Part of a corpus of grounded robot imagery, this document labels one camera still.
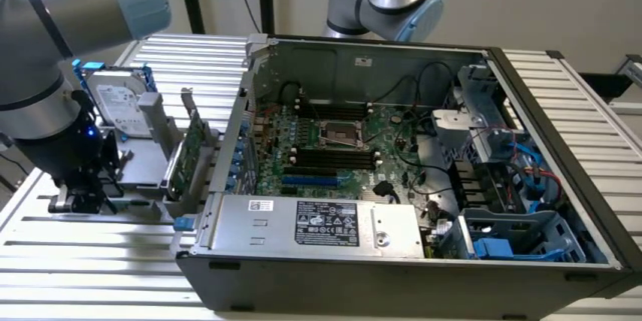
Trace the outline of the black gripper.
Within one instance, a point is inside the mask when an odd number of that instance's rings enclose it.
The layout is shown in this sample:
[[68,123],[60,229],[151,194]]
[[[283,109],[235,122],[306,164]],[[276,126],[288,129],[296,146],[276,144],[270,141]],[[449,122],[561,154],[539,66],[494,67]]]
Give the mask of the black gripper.
[[15,143],[59,188],[48,204],[50,213],[98,214],[103,207],[118,212],[110,200],[123,196],[116,180],[120,160],[112,131],[103,134],[94,120],[76,120],[55,135],[18,139]]

